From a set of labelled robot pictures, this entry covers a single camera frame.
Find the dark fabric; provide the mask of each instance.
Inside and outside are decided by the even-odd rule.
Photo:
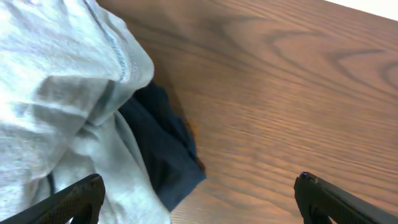
[[[165,90],[151,82],[120,107],[129,124],[157,196],[172,211],[202,180],[196,146],[170,108]]]

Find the gray fabric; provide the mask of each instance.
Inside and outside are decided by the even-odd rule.
[[[100,223],[170,223],[117,112],[153,64],[125,23],[93,1],[0,2],[0,220],[91,173]]]

